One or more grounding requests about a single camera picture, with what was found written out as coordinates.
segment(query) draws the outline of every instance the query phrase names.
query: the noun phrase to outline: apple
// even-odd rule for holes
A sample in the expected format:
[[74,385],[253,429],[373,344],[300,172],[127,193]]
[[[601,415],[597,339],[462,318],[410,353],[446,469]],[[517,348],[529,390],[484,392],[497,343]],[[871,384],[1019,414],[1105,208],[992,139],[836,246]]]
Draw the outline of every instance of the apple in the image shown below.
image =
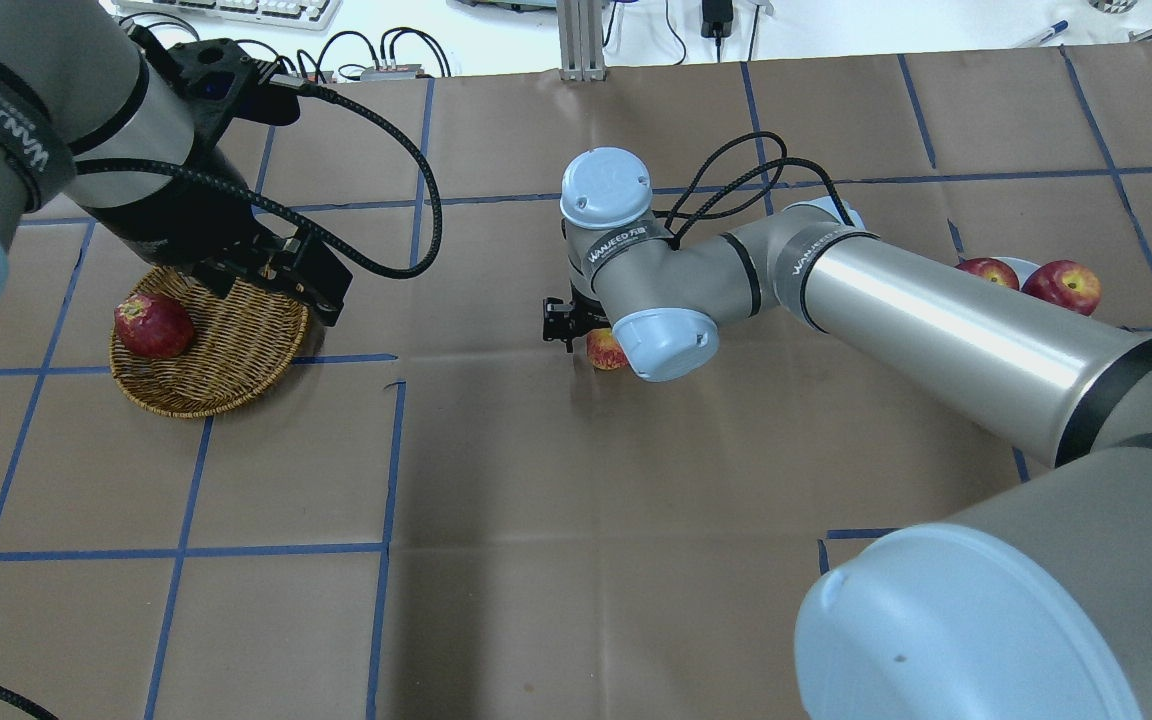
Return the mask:
[[589,364],[599,370],[617,370],[630,364],[612,328],[593,328],[585,334],[585,356]]
[[992,283],[1010,287],[1011,290],[1020,290],[1020,278],[1016,276],[1015,270],[1011,270],[1011,265],[1007,265],[996,258],[963,260],[955,265],[955,268],[979,275]]
[[1101,304],[1101,279],[1087,265],[1074,260],[1053,260],[1039,266],[1020,289],[1079,314],[1092,314]]
[[177,300],[137,291],[114,309],[114,332],[132,355],[175,357],[194,340],[194,320]]

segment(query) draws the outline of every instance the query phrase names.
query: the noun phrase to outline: woven basket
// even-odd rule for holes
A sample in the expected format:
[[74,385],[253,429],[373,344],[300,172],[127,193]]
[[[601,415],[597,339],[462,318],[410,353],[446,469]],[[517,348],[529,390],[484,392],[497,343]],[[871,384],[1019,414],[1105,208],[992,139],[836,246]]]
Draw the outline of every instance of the woven basket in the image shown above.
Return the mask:
[[132,291],[174,297],[194,319],[194,341],[168,359],[131,355],[109,333],[114,382],[136,406],[168,418],[205,418],[259,397],[287,372],[310,323],[298,302],[243,281],[220,300],[156,266]]

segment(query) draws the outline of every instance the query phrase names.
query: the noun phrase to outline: blue marker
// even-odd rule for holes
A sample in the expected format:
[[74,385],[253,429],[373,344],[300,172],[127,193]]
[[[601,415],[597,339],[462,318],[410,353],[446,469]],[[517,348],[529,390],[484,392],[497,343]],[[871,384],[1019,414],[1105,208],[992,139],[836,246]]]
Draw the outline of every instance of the blue marker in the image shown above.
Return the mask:
[[1053,24],[1051,28],[1044,29],[1044,31],[1039,32],[1037,36],[1030,37],[1029,40],[1024,40],[1014,47],[1038,47],[1045,41],[1051,40],[1051,38],[1064,32],[1067,28],[1069,28],[1069,23],[1061,20],[1061,22]]

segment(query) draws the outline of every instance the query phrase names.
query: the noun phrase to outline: keyboard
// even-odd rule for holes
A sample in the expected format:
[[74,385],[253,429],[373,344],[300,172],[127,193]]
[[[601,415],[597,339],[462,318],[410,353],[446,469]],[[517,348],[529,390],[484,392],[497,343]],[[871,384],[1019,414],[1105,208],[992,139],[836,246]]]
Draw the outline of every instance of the keyboard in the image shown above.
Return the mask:
[[119,13],[154,12],[189,18],[241,20],[268,26],[324,29],[344,0],[114,0]]

